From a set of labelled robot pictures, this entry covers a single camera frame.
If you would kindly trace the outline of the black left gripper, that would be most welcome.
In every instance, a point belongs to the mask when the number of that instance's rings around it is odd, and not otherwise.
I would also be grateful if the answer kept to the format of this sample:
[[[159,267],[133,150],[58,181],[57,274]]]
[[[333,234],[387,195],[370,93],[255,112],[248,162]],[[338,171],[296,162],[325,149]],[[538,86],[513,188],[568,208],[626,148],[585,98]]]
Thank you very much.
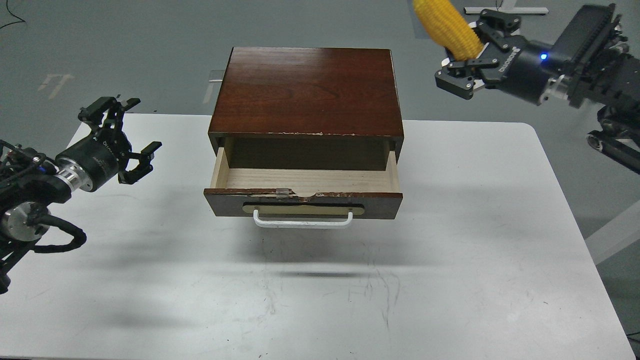
[[[118,182],[133,185],[153,171],[154,153],[163,145],[152,141],[141,152],[131,151],[122,128],[125,113],[140,104],[139,98],[119,102],[113,96],[101,96],[78,112],[78,120],[90,133],[55,156],[55,177],[65,182],[70,191],[95,192],[118,174]],[[127,170],[130,160],[138,162]]]

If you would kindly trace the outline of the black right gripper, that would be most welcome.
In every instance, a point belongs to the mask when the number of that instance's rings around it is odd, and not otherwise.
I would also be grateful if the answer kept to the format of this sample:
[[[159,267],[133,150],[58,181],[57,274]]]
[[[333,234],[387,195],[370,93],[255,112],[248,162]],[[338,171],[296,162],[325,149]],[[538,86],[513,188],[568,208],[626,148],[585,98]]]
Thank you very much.
[[[518,14],[482,9],[472,26],[482,44],[480,58],[444,59],[434,74],[436,86],[463,100],[486,88],[541,105],[550,96],[551,82],[568,76],[547,65],[550,45],[515,34],[521,22]]]

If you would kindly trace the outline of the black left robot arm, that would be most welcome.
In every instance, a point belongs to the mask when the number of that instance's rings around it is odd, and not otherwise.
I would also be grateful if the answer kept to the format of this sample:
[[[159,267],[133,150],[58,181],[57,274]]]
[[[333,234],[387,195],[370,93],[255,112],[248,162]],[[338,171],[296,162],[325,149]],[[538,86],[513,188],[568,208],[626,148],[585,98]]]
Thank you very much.
[[[88,125],[89,134],[55,158],[31,147],[1,142],[2,294],[9,290],[9,271],[30,251],[64,253],[86,243],[84,230],[52,215],[50,204],[66,203],[77,190],[95,192],[114,177],[132,185],[153,171],[151,162],[162,143],[153,141],[133,152],[123,131],[125,113],[140,101],[101,96],[80,109],[78,120]]]

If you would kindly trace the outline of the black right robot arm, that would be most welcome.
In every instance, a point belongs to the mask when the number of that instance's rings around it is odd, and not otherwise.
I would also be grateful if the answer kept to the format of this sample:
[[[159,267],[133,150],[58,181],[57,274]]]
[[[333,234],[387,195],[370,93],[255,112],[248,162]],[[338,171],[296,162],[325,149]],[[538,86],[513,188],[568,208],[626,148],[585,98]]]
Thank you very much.
[[[473,30],[484,43],[475,59],[445,60],[435,73],[438,88],[464,100],[480,89],[494,89],[541,105],[550,97],[578,109],[602,104],[601,130],[587,143],[638,173],[640,63],[629,53],[615,5],[582,6],[554,44],[519,34],[521,17],[483,9]]]

